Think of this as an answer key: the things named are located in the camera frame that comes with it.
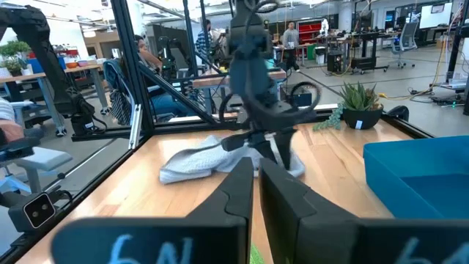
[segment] wooden tabletop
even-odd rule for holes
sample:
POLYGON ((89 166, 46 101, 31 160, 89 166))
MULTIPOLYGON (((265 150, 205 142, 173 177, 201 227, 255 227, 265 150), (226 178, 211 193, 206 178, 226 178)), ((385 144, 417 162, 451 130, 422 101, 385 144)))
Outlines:
MULTIPOLYGON (((91 70, 91 69, 96 69, 99 67, 102 67, 103 65, 88 65, 84 67, 75 67, 72 69, 65 69, 64 72, 66 73, 74 73, 82 70, 91 70)), ((28 76, 16 76, 16 77, 9 77, 9 78, 0 78, 0 84, 5 83, 5 82, 11 82, 11 81, 26 81, 26 80, 32 80, 35 78, 42 78, 45 77, 45 73, 35 73, 31 74, 28 76)))
MULTIPOLYGON (((382 120, 367 131, 345 128, 344 123, 340 131, 313 132, 312 124, 299 125, 298 129, 292 147, 305 164, 306 173, 300 176, 304 183, 356 216, 392 217, 366 184, 363 145, 409 139, 409 136, 382 120)), ((206 131, 153 136, 17 263, 52 263, 51 239, 63 224, 74 219, 186 216, 215 190, 226 174, 215 173, 203 179, 163 185, 158 179, 159 168, 173 154, 196 146, 210 134, 225 137, 232 133, 206 131)), ((251 239, 265 263, 271 264, 257 180, 254 181, 253 209, 251 239)))
MULTIPOLYGON (((218 73, 210 69, 206 71, 202 76, 210 76, 210 75, 215 75, 215 74, 218 74, 218 73)), ((278 79, 286 78, 287 74, 285 73, 284 70, 278 70, 278 71, 269 72, 269 76, 274 80, 278 80, 278 79)), ((223 81, 222 80, 223 80, 223 77, 196 79, 196 80, 193 80, 192 85, 194 88, 200 88, 200 87, 214 87, 214 86, 218 86, 220 83, 221 85, 229 84, 229 76, 227 76, 223 81)))

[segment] striped shirt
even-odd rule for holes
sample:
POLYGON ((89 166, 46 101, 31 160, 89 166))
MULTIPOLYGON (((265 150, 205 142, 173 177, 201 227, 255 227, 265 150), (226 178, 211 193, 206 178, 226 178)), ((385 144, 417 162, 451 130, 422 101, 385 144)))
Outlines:
POLYGON ((197 35, 197 41, 196 41, 196 49, 200 53, 201 56, 203 56, 205 59, 208 59, 210 61, 210 47, 212 46, 212 35, 210 32, 208 32, 208 45, 205 45, 205 36, 204 36, 204 31, 200 31, 199 35, 197 35))

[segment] cable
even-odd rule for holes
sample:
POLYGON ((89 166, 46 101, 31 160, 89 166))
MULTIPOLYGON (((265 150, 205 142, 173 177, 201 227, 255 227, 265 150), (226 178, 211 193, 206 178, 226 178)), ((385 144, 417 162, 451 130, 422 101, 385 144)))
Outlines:
POLYGON ((426 89, 424 91, 419 91, 417 93, 414 93, 413 95, 408 95, 408 96, 398 96, 398 97, 393 97, 393 98, 390 98, 388 97, 384 92, 381 92, 379 93, 378 95, 381 97, 381 98, 385 98, 385 99, 388 99, 388 100, 407 100, 407 99, 412 99, 412 98, 415 98, 419 95, 424 95, 428 92, 432 92, 433 91, 433 87, 435 86, 436 84, 436 81, 438 80, 438 73, 440 72, 440 63, 441 63, 441 56, 443 55, 443 48, 445 48, 444 45, 441 45, 441 49, 440 49, 440 56, 438 57, 438 64, 437 64, 437 70, 435 72, 435 77, 433 78, 433 82, 432 84, 430 85, 430 88, 429 89, 426 89))
MULTIPOLYGON (((378 1, 378 0, 367 1, 368 4, 361 10, 359 17, 363 14, 363 12, 365 12, 365 9, 366 9, 372 2, 376 2, 376 1, 378 1)), ((356 21, 355 27, 354 27, 354 29, 353 29, 354 32, 357 30, 357 28, 358 28, 358 23, 359 23, 359 22, 360 22, 359 20, 356 21)), ((353 38, 354 38, 354 34, 352 34, 352 38, 350 39, 350 47, 353 47, 353 38)), ((352 67, 352 58, 350 58, 349 64, 348 64, 347 68, 345 69, 345 71, 344 71, 343 73, 340 73, 340 74, 337 74, 337 73, 326 73, 326 72, 323 70, 324 67, 326 67, 326 65, 323 65, 323 66, 320 67, 320 68, 321 68, 321 71, 322 71, 325 75, 327 75, 327 76, 330 76, 330 75, 337 76, 337 77, 344 76, 344 75, 350 70, 350 68, 352 67)))

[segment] yellow cable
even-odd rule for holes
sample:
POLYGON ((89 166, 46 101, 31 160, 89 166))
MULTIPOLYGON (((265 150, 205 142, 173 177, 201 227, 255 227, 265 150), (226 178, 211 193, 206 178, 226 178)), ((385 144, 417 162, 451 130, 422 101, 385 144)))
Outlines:
MULTIPOLYGON (((459 13, 462 9, 462 6, 456 11, 456 15, 453 17, 453 20, 451 21, 451 23, 449 24, 449 27, 448 27, 448 34, 446 35, 446 43, 449 41, 449 32, 451 31, 451 26, 453 25, 453 23, 455 22, 455 20, 459 17, 459 13)), ((437 83, 438 81, 438 73, 440 72, 440 63, 441 63, 441 56, 443 55, 443 49, 446 49, 446 45, 441 45, 441 49, 440 49, 440 57, 438 58, 438 63, 437 63, 437 70, 435 72, 435 76, 433 77, 433 82, 432 82, 432 85, 430 85, 430 88, 429 89, 426 89, 424 91, 421 91, 419 93, 416 93, 414 95, 408 95, 408 96, 401 96, 401 97, 397 97, 397 98, 388 98, 388 96, 382 92, 380 94, 378 94, 381 98, 385 98, 385 99, 388 99, 388 100, 407 100, 407 99, 412 99, 414 97, 417 97, 419 95, 422 95, 422 94, 425 94, 427 92, 431 92, 433 90, 433 87, 435 86, 435 84, 437 83)))

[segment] desk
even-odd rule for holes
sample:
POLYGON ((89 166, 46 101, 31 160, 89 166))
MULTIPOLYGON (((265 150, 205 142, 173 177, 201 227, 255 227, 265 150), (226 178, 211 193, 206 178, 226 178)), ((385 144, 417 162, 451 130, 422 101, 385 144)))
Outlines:
MULTIPOLYGON (((100 79, 99 72, 98 72, 98 70, 101 67, 102 65, 88 65, 85 67, 76 67, 73 69, 66 69, 64 70, 64 72, 74 73, 74 72, 78 72, 82 70, 89 70, 92 74, 92 78, 95 83, 97 96, 99 97, 101 106, 103 107, 101 109, 101 114, 106 114, 110 112, 110 108, 108 107, 108 101, 106 100, 105 91, 101 83, 101 79, 100 79)), ((7 83, 16 82, 16 81, 27 81, 27 80, 32 80, 32 79, 37 79, 37 82, 39 83, 41 92, 43 93, 43 96, 44 96, 45 104, 47 105, 47 108, 48 108, 48 112, 50 116, 52 117, 53 123, 56 125, 57 136, 64 136, 65 126, 63 123, 63 118, 57 112, 56 107, 53 104, 53 89, 45 73, 36 73, 36 74, 28 75, 28 76, 16 76, 16 77, 10 77, 10 78, 0 78, 0 83, 4 83, 5 89, 10 94, 7 83)))
MULTIPOLYGON (((215 74, 217 74, 217 72, 215 72, 213 69, 210 69, 206 71, 203 76, 210 76, 215 74)), ((269 72, 269 77, 271 77, 276 82, 276 94, 278 95, 278 98, 280 98, 280 88, 278 85, 287 77, 287 73, 285 73, 283 70, 272 71, 269 72)), ((214 114, 212 113, 211 89, 216 89, 218 86, 221 88, 221 97, 225 98, 225 87, 229 86, 229 76, 193 80, 192 87, 202 89, 204 92, 205 108, 208 114, 214 114)))
MULTIPOLYGON (((300 179, 316 192, 360 217, 391 218, 365 181, 363 145, 410 137, 380 120, 368 131, 345 128, 312 131, 312 124, 299 125, 292 147, 305 163, 300 179)), ((209 134, 228 136, 231 131, 206 131, 159 135, 149 139, 123 165, 101 183, 57 227, 49 232, 17 264, 52 263, 50 242, 56 231, 72 220, 93 216, 186 216, 203 202, 225 178, 216 173, 204 179, 162 185, 159 168, 176 152, 193 147, 209 134)), ((251 239, 265 263, 271 264, 269 243, 259 202, 259 183, 254 180, 251 239)))

